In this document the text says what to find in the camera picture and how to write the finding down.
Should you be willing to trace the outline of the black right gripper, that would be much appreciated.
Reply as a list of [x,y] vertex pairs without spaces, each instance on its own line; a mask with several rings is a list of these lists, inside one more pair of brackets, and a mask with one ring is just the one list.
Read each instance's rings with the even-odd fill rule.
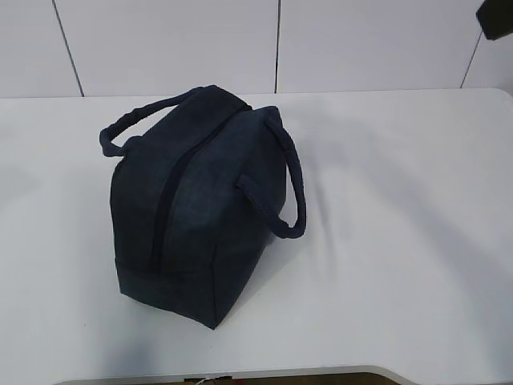
[[476,18],[488,40],[497,40],[513,31],[513,0],[484,0]]

